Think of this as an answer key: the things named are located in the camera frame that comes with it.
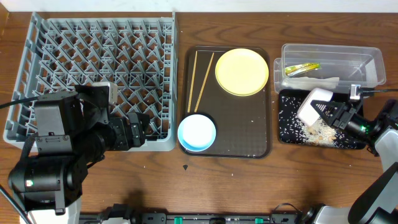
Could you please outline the white bowl with food scraps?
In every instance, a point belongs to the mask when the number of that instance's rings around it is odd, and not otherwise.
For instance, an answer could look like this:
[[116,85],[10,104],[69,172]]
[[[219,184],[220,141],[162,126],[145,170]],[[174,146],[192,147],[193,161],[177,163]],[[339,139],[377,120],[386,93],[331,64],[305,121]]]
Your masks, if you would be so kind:
[[320,117],[320,115],[315,111],[311,102],[313,100],[320,101],[330,101],[332,99],[333,92],[329,90],[324,90],[321,88],[314,88],[304,99],[300,108],[297,111],[297,117],[303,124],[311,127]]

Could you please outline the wooden chopstick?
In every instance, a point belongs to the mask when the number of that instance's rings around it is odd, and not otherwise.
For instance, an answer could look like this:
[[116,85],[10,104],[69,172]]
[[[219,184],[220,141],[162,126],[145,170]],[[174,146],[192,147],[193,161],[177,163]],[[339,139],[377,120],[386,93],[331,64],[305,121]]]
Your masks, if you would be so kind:
[[210,61],[209,61],[209,63],[208,63],[208,67],[207,67],[207,69],[206,69],[205,77],[204,77],[204,79],[203,79],[203,82],[202,82],[202,85],[201,85],[201,88],[200,88],[200,92],[199,92],[199,96],[198,96],[198,99],[197,99],[197,103],[196,103],[196,105],[195,105],[195,109],[194,109],[194,112],[195,112],[195,113],[198,111],[198,107],[199,107],[200,102],[201,102],[201,98],[202,98],[202,95],[203,95],[203,92],[204,92],[204,89],[205,89],[206,81],[207,81],[207,79],[208,79],[208,75],[209,75],[209,72],[210,72],[210,68],[211,68],[212,63],[213,63],[214,54],[215,54],[215,53],[212,53],[211,58],[210,58]]
[[192,105],[192,95],[193,95],[193,86],[194,86],[194,81],[195,81],[195,72],[196,72],[196,65],[197,65],[197,55],[198,52],[195,52],[195,58],[194,58],[194,63],[193,63],[193,70],[192,70],[192,79],[191,79],[191,84],[190,84],[190,91],[189,91],[189,98],[188,98],[188,108],[187,108],[187,113],[190,113],[191,105]]

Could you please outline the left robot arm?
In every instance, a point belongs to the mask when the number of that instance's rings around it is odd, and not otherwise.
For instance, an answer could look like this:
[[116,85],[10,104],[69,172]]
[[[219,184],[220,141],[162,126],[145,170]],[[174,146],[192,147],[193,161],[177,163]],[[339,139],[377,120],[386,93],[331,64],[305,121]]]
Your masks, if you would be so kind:
[[117,85],[95,83],[32,98],[37,132],[27,138],[10,171],[13,194],[5,195],[21,223],[78,223],[88,169],[106,151],[145,143],[150,116],[111,116],[117,96]]

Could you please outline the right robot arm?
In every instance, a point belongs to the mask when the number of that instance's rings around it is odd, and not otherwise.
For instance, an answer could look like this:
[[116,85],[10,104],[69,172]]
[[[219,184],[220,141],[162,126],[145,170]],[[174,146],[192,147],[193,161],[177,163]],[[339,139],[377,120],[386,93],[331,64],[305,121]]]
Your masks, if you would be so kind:
[[353,105],[313,100],[322,120],[365,142],[381,158],[383,174],[350,208],[322,206],[309,223],[397,223],[397,100],[388,100],[378,116],[368,121]]

